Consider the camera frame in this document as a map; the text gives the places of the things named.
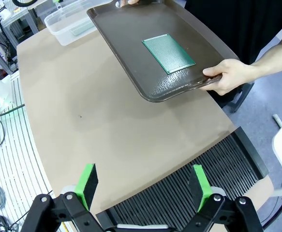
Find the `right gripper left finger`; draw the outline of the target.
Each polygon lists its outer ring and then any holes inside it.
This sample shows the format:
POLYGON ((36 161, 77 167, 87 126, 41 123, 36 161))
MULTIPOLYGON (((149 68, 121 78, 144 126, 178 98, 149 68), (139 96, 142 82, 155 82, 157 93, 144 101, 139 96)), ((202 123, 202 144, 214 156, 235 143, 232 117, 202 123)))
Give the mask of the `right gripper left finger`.
POLYGON ((37 195, 28 211, 22 232, 56 232, 61 223, 72 222, 79 232, 102 232, 89 211, 98 185, 95 164, 87 164, 73 191, 52 198, 37 195))

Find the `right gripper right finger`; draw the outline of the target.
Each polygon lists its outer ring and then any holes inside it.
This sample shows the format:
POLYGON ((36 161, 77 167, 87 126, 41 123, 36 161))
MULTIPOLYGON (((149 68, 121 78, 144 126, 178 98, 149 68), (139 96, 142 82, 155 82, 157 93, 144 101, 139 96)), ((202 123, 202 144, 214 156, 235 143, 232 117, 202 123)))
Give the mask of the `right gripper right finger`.
POLYGON ((235 200, 213 192, 202 165, 193 165, 189 185, 196 214, 184 232, 208 232, 214 224, 222 224, 228 232, 262 232, 264 229, 250 198, 235 200))

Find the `person's right hand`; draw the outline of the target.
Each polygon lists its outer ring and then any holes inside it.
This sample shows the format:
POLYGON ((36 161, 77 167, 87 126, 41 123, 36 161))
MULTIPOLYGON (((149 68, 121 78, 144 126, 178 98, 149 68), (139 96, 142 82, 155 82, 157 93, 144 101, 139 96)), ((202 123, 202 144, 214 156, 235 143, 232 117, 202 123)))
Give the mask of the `person's right hand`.
POLYGON ((139 0, 120 0, 119 5, 120 7, 123 7, 125 5, 134 5, 137 4, 139 0))

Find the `person's left hand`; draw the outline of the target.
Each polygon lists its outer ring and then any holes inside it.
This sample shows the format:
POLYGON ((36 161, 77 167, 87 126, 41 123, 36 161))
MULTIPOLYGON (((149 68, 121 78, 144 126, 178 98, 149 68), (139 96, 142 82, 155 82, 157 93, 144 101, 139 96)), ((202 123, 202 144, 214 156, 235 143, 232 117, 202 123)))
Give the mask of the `person's left hand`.
POLYGON ((225 59, 218 65, 203 70, 205 76, 214 77, 222 75, 218 82, 201 87, 202 90, 213 90, 224 95, 238 86, 261 77, 259 67, 246 65, 236 59, 225 59))

